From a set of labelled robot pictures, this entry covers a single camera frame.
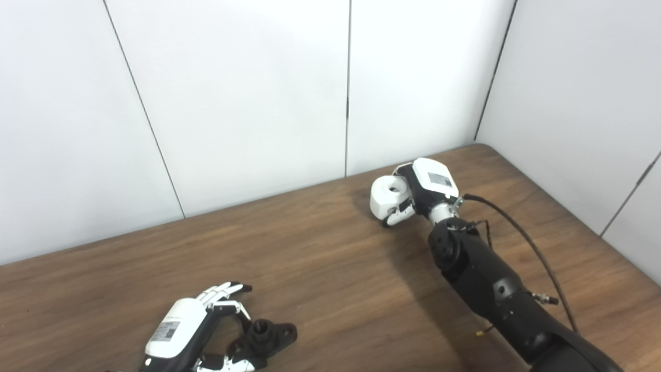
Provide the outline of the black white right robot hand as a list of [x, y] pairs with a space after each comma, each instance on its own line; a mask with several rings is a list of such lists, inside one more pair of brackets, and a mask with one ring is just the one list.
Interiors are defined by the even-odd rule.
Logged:
[[458, 216], [460, 191], [443, 163], [417, 158], [395, 167], [392, 176], [404, 181], [407, 191], [404, 200], [382, 217], [383, 226], [395, 226], [414, 214], [425, 217], [432, 226]]

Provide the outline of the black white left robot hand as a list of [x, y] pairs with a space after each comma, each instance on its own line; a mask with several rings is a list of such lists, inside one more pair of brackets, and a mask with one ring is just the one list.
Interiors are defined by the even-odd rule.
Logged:
[[231, 297], [251, 292], [252, 286], [228, 281], [192, 298], [177, 300], [146, 344], [139, 371], [196, 371], [203, 350], [225, 316], [236, 316], [243, 330], [251, 317], [245, 306]]

